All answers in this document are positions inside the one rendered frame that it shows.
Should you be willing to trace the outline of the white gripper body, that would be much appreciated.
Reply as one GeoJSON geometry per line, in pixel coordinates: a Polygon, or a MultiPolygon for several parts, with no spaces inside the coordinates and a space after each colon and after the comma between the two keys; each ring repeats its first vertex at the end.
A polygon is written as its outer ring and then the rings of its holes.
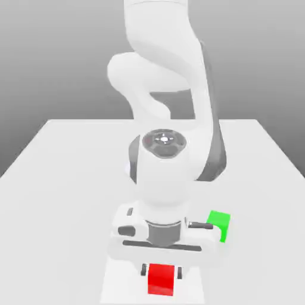
{"type": "Polygon", "coordinates": [[[219,258],[220,229],[184,229],[181,239],[170,247],[155,247],[136,237],[110,232],[108,253],[119,260],[134,263],[209,266],[219,258]]]}

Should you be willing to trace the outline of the small red cube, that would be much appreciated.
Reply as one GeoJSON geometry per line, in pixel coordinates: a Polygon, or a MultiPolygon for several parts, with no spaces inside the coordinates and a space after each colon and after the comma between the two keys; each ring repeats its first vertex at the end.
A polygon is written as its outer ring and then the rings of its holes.
{"type": "Polygon", "coordinates": [[[148,294],[173,296],[175,266],[151,263],[148,268],[148,294]]]}

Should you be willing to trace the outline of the small green cube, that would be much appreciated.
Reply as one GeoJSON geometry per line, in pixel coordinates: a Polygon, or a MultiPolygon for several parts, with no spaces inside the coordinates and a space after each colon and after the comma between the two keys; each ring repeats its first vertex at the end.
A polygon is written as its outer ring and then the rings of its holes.
{"type": "Polygon", "coordinates": [[[211,210],[207,219],[207,223],[213,225],[213,229],[210,231],[213,238],[217,241],[225,243],[229,224],[231,221],[231,215],[227,213],[222,213],[216,210],[211,210]]]}

